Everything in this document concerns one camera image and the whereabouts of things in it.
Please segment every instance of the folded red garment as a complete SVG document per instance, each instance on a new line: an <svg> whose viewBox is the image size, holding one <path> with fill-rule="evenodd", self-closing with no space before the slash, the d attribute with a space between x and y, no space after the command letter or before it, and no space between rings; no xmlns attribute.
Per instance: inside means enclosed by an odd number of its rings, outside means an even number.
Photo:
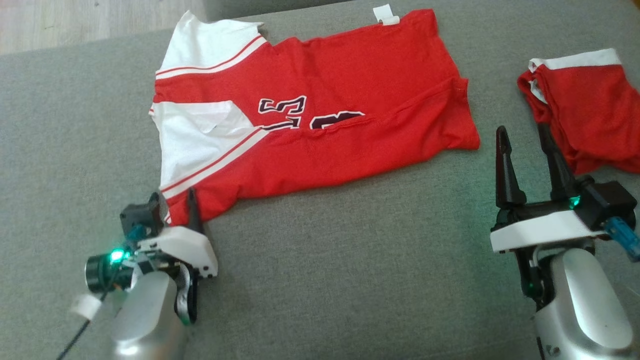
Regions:
<svg viewBox="0 0 640 360"><path fill-rule="evenodd" d="M531 59L518 87L574 173L602 165L640 172L640 94L614 49Z"/></svg>

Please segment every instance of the red fabric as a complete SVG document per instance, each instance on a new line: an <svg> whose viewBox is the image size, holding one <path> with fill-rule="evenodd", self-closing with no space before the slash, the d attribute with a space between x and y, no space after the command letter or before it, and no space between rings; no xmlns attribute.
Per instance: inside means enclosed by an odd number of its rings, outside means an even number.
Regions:
<svg viewBox="0 0 640 360"><path fill-rule="evenodd" d="M305 96L303 113L260 112L263 99ZM381 24L328 38L265 44L213 74L156 81L154 102L232 100L255 126L301 117L299 128L271 131L226 167L195 185L202 220L242 198L335 186L425 161L443 149L475 150L480 140L467 80L438 37L432 10L399 25ZM362 113L326 128L314 117ZM172 225L188 220L187 193L167 199Z"/></svg>
<svg viewBox="0 0 640 360"><path fill-rule="evenodd" d="M548 104L531 93L534 80ZM535 121L550 124L574 173L602 165L640 172L640 95L621 65L554 70L541 65L522 74L518 87Z"/></svg>

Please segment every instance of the blue connector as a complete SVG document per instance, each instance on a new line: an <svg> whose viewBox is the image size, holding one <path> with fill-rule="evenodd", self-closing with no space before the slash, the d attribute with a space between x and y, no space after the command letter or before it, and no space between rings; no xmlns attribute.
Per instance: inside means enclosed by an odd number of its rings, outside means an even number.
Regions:
<svg viewBox="0 0 640 360"><path fill-rule="evenodd" d="M612 217L604 224L604 230L629 254L632 261L640 261L640 238L620 217Z"/></svg>

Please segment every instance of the green light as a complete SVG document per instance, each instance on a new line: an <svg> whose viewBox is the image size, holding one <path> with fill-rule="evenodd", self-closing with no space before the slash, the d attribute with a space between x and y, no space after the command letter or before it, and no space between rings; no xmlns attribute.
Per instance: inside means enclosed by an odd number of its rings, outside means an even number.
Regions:
<svg viewBox="0 0 640 360"><path fill-rule="evenodd" d="M123 259L126 259L129 257L129 253L128 252L124 252L124 250L122 249L115 249L114 251L111 252L111 263L119 263L121 262Z"/></svg>
<svg viewBox="0 0 640 360"><path fill-rule="evenodd" d="M570 197L569 198L569 208L571 210L573 210L573 208L578 206L578 204L580 204L580 195L578 195L576 197Z"/></svg>

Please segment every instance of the gray cushion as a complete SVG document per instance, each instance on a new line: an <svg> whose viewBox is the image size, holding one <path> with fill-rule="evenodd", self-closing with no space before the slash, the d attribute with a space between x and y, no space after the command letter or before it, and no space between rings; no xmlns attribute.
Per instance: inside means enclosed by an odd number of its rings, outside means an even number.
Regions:
<svg viewBox="0 0 640 360"><path fill-rule="evenodd" d="M251 17L273 43L374 22L359 0ZM516 87L532 57L615 47L640 86L640 12L628 0L404 0L433 7L483 144L346 186L241 201L209 223L220 276L203 281L188 359L536 359L512 255L491 250L494 136L504 124L520 186L548 198L546 162ZM82 320L83 265L122 238L119 211L159 182L147 115L171 31L0 58L0 358L54 357ZM640 178L611 168L640 197ZM598 259L636 331L640 267ZM109 354L108 298L72 359Z"/></svg>

